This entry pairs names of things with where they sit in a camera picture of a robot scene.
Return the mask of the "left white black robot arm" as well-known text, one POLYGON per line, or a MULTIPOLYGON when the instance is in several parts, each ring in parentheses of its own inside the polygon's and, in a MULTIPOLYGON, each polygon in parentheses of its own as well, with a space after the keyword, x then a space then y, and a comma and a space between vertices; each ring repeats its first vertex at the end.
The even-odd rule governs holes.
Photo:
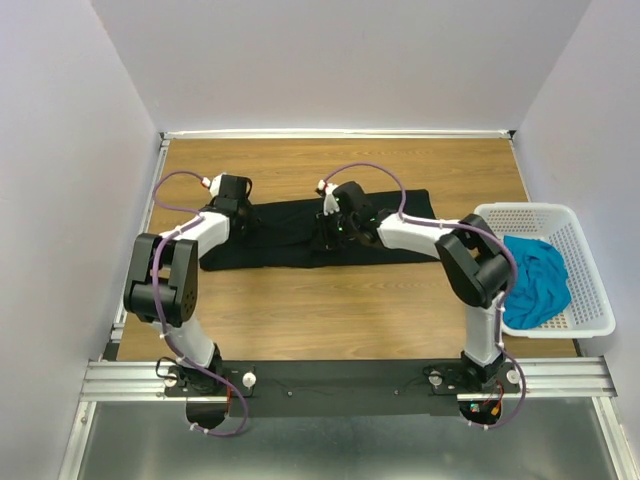
POLYGON ((223 371, 218 346, 196 317, 201 257, 234 237, 247 233, 255 222, 249 200, 253 182, 222 173, 207 178, 195 172, 210 196, 201 209, 157 204, 191 216, 160 234, 142 233, 134 241, 123 293, 125 310, 158 330, 160 338, 187 373, 187 382, 201 395, 225 388, 242 391, 223 371))

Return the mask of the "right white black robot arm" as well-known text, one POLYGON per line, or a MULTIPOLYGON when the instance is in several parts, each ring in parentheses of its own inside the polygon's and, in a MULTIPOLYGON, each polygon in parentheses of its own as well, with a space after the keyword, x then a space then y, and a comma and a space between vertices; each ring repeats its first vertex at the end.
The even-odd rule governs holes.
POLYGON ((482 217, 469 214, 461 220, 438 221, 388 209, 333 210, 317 213, 315 221, 326 250, 356 241, 439 260, 453 293, 465 305, 466 342, 454 363, 458 385, 480 392, 494 383, 506 360, 500 329, 517 267, 482 217))

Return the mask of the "black t shirt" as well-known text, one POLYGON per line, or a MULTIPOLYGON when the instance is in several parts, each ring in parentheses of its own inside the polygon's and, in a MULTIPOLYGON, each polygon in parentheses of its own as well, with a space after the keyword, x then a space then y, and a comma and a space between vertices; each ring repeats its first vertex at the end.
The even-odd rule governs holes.
POLYGON ((200 259, 206 272, 263 267, 432 263, 432 256, 402 249, 367 247, 342 236, 335 225, 322 223, 322 200, 257 204, 249 208, 246 232, 233 233, 200 259))

